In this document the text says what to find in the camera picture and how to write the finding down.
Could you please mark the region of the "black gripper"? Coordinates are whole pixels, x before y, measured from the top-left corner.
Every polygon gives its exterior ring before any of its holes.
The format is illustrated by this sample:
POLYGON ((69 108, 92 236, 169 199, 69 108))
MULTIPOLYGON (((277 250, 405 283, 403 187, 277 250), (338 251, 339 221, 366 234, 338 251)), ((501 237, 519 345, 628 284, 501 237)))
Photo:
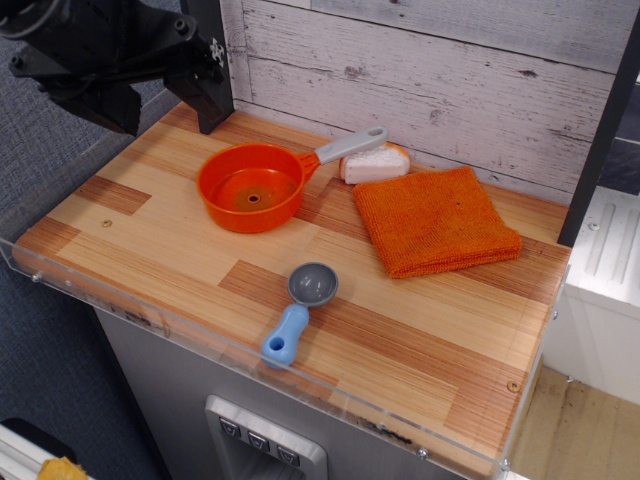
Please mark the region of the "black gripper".
POLYGON ((8 65, 18 78, 107 85, 50 91, 48 97, 112 132, 138 134, 141 95, 126 84, 162 77, 203 117, 224 113, 214 81, 194 73, 210 61, 209 46, 184 13, 142 1, 4 1, 1 36, 24 45, 8 65))

